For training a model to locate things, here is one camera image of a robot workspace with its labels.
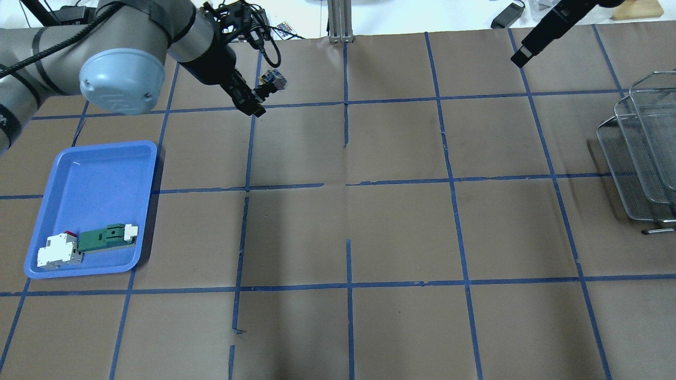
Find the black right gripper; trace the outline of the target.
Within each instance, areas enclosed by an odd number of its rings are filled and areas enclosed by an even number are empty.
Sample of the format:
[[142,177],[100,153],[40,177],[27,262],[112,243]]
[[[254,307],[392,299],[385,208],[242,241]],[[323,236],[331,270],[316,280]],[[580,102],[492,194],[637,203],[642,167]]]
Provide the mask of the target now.
[[510,61],[518,68],[525,65],[546,46],[562,37],[602,1],[560,1],[528,34],[528,46],[522,45]]

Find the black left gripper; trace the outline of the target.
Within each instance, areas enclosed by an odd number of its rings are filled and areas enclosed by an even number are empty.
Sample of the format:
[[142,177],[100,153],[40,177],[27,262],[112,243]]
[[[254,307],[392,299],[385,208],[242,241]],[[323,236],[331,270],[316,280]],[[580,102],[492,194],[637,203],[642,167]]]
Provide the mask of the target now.
[[222,87],[237,110],[247,116],[261,117],[266,112],[261,102],[278,89],[268,84],[252,89],[246,84],[236,68],[237,57],[229,46],[243,36],[254,50],[263,48],[264,30],[254,11],[244,3],[217,8],[206,3],[195,11],[191,21],[191,28],[184,36],[189,48],[185,69],[205,85]]

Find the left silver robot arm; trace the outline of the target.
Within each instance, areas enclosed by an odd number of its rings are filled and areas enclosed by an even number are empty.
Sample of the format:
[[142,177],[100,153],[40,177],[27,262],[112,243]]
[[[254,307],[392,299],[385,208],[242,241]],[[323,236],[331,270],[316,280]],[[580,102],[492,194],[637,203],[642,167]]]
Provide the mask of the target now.
[[2,29],[2,152],[49,97],[83,96],[121,115],[145,115],[158,102],[171,56],[200,83],[221,87],[237,110],[260,117],[282,91],[279,62],[251,88],[230,43],[243,36],[260,52],[269,26],[250,3],[214,8],[190,1],[101,1],[91,23]]

